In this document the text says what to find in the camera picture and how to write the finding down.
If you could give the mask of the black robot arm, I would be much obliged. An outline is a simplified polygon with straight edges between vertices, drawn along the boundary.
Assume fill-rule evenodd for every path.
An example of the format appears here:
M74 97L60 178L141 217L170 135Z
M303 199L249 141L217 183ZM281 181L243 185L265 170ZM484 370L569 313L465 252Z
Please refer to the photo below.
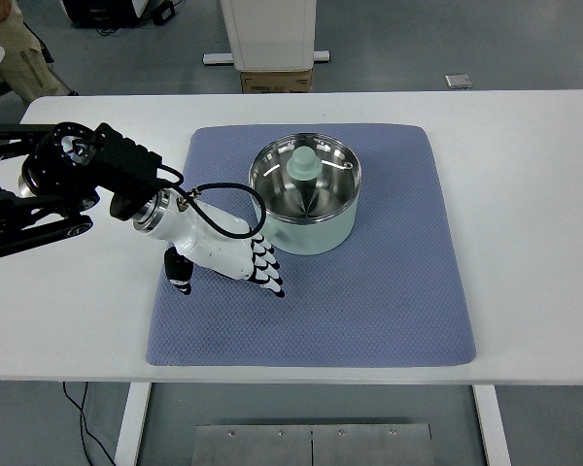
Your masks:
M169 243L167 280L191 292L199 266L236 281L255 283L284 297L280 265L256 227L199 200L223 183L183 187L183 175L160 155L106 123L91 130L79 123L0 125L0 258L87 232L85 212L112 192L110 215Z

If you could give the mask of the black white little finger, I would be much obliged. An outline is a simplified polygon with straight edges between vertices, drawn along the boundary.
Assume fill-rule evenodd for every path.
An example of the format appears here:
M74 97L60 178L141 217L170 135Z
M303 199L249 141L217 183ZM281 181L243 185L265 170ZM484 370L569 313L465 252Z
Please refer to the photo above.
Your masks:
M251 238L251 245L253 249L269 249L270 243L261 235L256 234Z

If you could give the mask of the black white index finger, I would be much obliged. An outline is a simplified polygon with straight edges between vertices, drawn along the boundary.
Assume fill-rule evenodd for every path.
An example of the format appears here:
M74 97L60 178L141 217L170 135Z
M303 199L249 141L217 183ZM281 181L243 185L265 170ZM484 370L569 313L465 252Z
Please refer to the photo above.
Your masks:
M283 280L279 275L278 279L268 279L268 280L256 280L252 273L252 283L256 283L261 288L270 290L276 297L283 298L285 296L285 291L283 290Z

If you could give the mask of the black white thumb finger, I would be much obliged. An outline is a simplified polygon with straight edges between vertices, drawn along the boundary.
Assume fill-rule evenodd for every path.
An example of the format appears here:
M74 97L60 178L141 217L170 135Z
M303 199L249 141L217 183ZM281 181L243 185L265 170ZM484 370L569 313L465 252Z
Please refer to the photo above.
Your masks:
M184 295L191 294L191 277L193 262L179 254L175 247L164 254L164 271L166 279Z

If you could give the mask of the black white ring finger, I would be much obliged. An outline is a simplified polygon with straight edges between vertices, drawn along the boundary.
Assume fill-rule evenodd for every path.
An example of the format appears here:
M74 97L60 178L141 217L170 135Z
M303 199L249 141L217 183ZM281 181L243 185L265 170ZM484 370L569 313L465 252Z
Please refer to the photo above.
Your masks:
M258 249L253 249L253 257L254 257L254 262L256 265L275 265L276 264L276 259L273 255L273 248L269 248L269 249L262 249L262 248L258 248Z

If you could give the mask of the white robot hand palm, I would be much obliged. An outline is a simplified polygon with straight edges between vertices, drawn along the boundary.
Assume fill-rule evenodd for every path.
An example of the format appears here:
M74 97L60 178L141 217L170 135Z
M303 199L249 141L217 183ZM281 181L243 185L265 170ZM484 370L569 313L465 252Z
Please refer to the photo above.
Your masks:
M218 232L198 214L203 211L221 228L236 234L249 231L248 223L201 201L194 205L170 189L161 190L132 217L135 229L175 247L196 266L234 280L254 272L251 239L234 239Z

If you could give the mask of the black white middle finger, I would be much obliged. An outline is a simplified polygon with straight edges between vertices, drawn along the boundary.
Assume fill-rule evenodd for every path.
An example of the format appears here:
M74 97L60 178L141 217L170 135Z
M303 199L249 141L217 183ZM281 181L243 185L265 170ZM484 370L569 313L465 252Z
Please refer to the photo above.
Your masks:
M253 260L256 280L274 280L279 278L278 270L280 265L271 252L265 251L262 254L255 253Z

